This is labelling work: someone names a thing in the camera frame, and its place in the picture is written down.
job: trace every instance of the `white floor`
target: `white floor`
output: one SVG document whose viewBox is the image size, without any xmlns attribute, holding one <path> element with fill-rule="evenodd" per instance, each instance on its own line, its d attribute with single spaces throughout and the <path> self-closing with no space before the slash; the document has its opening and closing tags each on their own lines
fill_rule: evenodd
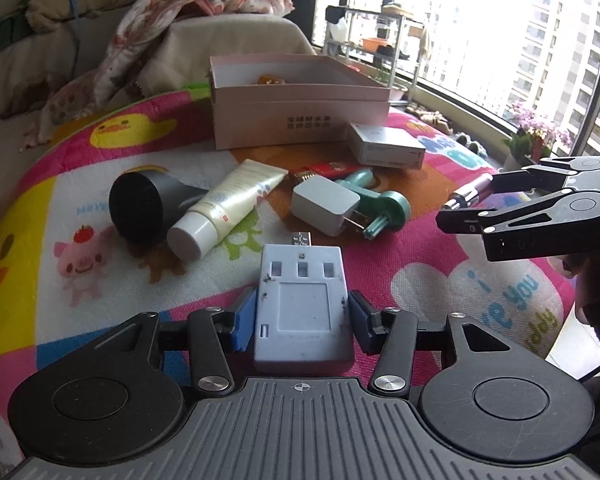
<svg viewBox="0 0 600 480">
<path fill-rule="evenodd" d="M 575 318 L 573 309 L 546 360 L 577 379 L 600 365 L 598 338 Z"/>
</svg>

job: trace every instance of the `pink cardboard box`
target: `pink cardboard box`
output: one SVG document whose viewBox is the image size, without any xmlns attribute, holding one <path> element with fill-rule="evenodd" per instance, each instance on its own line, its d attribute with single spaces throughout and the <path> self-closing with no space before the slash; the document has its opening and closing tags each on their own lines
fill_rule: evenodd
<svg viewBox="0 0 600 480">
<path fill-rule="evenodd" d="M 326 56 L 211 58 L 216 150 L 345 140 L 349 123 L 382 126 L 389 89 Z M 261 75 L 285 80 L 257 85 Z"/>
</svg>

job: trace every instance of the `tube of hand cream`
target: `tube of hand cream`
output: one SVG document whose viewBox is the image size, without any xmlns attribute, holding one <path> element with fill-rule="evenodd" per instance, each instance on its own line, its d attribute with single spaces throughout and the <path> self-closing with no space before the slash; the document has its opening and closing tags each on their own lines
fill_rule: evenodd
<svg viewBox="0 0 600 480">
<path fill-rule="evenodd" d="M 282 168 L 245 160 L 169 229 L 169 247 L 181 260 L 203 258 L 286 174 Z"/>
</svg>

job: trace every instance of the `green peeler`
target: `green peeler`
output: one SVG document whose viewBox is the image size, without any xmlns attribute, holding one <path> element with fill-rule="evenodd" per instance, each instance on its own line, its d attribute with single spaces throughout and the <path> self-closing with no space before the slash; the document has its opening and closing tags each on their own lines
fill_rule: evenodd
<svg viewBox="0 0 600 480">
<path fill-rule="evenodd" d="M 336 183 L 360 195 L 356 212 L 370 220 L 368 226 L 359 226 L 367 240 L 376 238 L 385 227 L 399 231 L 411 217 L 409 201 L 397 191 L 378 193 L 365 189 L 374 180 L 374 175 L 369 168 L 351 173 L 343 180 L 336 180 Z"/>
</svg>

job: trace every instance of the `colorful tablecloth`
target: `colorful tablecloth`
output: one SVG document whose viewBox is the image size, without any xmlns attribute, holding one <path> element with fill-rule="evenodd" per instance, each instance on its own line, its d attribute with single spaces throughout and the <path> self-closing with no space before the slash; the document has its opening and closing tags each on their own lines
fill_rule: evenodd
<svg viewBox="0 0 600 480">
<path fill-rule="evenodd" d="M 340 245 L 348 288 L 378 307 L 397 304 L 429 320 L 464 311 L 546 355 L 573 302 L 571 284 L 543 259 L 488 262 L 480 237 L 445 235 L 435 224 L 449 192 L 493 168 L 412 116 L 392 111 L 387 124 L 427 148 L 421 171 L 376 170 L 376 189 L 403 193 L 411 221 L 371 242 L 354 231 L 339 238 L 314 231 L 314 244 Z M 82 127 L 21 180 L 0 224 L 0 476 L 21 460 L 7 403 L 23 379 L 138 312 L 182 320 L 204 306 L 229 305 L 257 282 L 264 244 L 288 243 L 291 232 L 307 229 L 289 212 L 285 180 L 211 254 L 183 263 L 165 244 L 141 250 L 118 237 L 107 207 L 117 176 L 152 168 L 209 189 L 245 158 L 288 169 L 353 162 L 343 144 L 216 152 L 212 132 L 208 100 L 172 92 Z M 490 199 L 497 207 L 521 200 Z M 366 381 L 374 363 L 356 348 L 349 374 Z M 413 382 L 439 366 L 433 352 L 418 352 Z M 187 383 L 186 355 L 169 352 L 165 367 Z"/>
</svg>

